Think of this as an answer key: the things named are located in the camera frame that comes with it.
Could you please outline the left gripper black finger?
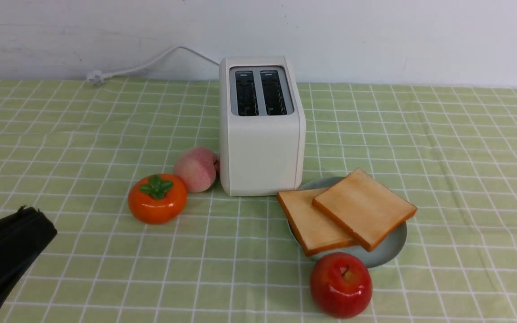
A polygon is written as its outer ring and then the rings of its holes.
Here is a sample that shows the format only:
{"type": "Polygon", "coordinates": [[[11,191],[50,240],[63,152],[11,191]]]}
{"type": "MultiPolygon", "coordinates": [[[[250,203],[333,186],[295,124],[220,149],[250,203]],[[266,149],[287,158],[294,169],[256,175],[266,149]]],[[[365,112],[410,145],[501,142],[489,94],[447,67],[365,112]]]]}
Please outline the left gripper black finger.
{"type": "Polygon", "coordinates": [[[0,219],[0,308],[56,235],[52,221],[34,207],[21,206],[0,219]]]}

